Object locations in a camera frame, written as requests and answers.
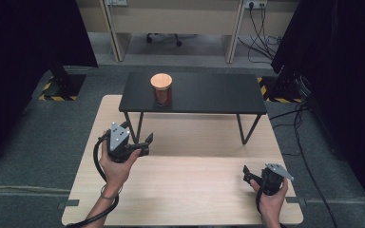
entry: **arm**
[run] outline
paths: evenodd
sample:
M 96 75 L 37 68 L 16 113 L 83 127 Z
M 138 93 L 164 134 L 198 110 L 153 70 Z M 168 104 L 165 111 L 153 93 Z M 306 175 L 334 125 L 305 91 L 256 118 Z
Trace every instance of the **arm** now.
M 124 163 L 113 162 L 108 154 L 106 146 L 102 146 L 102 157 L 100 158 L 100 165 L 106 174 L 106 186 L 103 189 L 103 193 L 97 199 L 96 204 L 87 215 L 87 219 L 92 218 L 102 212 L 104 212 L 114 201 L 118 192 L 122 188 L 123 184 L 129 177 L 129 171 L 132 164 L 138 159 L 141 150 L 135 150 Z M 103 227 L 106 221 L 106 216 L 100 218 L 85 227 Z
M 259 191 L 259 185 L 254 180 L 250 180 L 250 183 L 257 193 Z M 259 201 L 259 210 L 267 228 L 280 228 L 279 215 L 288 190 L 287 185 L 287 179 L 283 179 L 283 185 L 275 195 L 267 196 L 262 193 Z

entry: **light wood tabletop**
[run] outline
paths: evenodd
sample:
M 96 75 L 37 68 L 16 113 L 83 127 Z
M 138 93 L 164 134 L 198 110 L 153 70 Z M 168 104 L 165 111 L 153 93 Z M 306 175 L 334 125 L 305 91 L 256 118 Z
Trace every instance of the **light wood tabletop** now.
M 105 182 L 95 168 L 93 147 L 112 122 L 125 121 L 118 110 L 120 101 L 121 95 L 102 100 L 69 195 L 69 200 L 79 204 L 66 207 L 64 224 L 85 219 L 100 196 Z M 139 114 L 131 113 L 130 118 L 136 124 Z M 242 115 L 243 128 L 250 127 L 255 118 Z M 267 115 L 261 117 L 246 145 L 240 141 L 238 128 L 234 115 L 147 113 L 141 141 L 153 132 L 150 153 L 133 165 L 106 225 L 261 224 L 256 194 L 242 180 L 242 168 L 247 165 L 260 175 L 267 162 L 285 165 Z M 286 196 L 296 196 L 291 182 Z M 299 204 L 284 202 L 280 222 L 299 224 L 302 220 Z

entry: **desk leg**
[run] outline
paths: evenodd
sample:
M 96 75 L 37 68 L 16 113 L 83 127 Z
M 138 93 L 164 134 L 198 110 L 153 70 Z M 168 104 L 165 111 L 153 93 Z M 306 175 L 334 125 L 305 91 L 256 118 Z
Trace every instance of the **desk leg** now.
M 128 122 L 129 131 L 131 132 L 131 136 L 132 136 L 132 141 L 134 143 L 138 143 L 139 137 L 141 136 L 141 127 L 142 127 L 142 120 L 144 119 L 144 113 L 141 112 L 141 115 L 139 116 L 138 131 L 136 132 L 136 136 L 135 136 L 135 132 L 133 131 L 132 122 L 129 119 L 128 113 L 124 112 L 124 115 L 125 115 L 126 121 Z
M 236 114 L 236 115 L 237 115 L 237 121 L 239 122 L 241 142 L 242 142 L 242 144 L 247 144 L 248 140 L 250 139 L 251 134 L 253 134 L 253 131 L 256 128 L 256 125 L 257 125 L 261 115 L 260 114 L 257 115 L 257 118 L 254 120 L 254 123 L 253 123 L 253 125 L 251 126 L 251 129 L 250 129 L 250 132 L 248 132 L 248 135 L 245 139 L 244 139 L 244 134 L 242 133 L 240 114 Z

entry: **wall socket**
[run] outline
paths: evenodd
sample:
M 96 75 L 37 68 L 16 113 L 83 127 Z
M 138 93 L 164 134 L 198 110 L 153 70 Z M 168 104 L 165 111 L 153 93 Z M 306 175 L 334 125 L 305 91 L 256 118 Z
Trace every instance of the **wall socket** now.
M 116 7 L 127 7 L 127 0 L 105 0 L 106 5 L 108 6 L 116 6 Z
M 266 8 L 267 0 L 246 0 L 245 8 L 250 9 L 250 3 L 254 3 L 253 10 L 261 10 Z

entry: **cup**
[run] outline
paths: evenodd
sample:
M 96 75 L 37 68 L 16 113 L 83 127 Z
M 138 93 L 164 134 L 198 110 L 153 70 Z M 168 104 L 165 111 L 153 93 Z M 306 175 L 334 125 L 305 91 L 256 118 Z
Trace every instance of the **cup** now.
M 152 76 L 150 83 L 153 86 L 155 103 L 158 106 L 169 106 L 172 101 L 171 83 L 173 79 L 165 73 L 158 73 Z

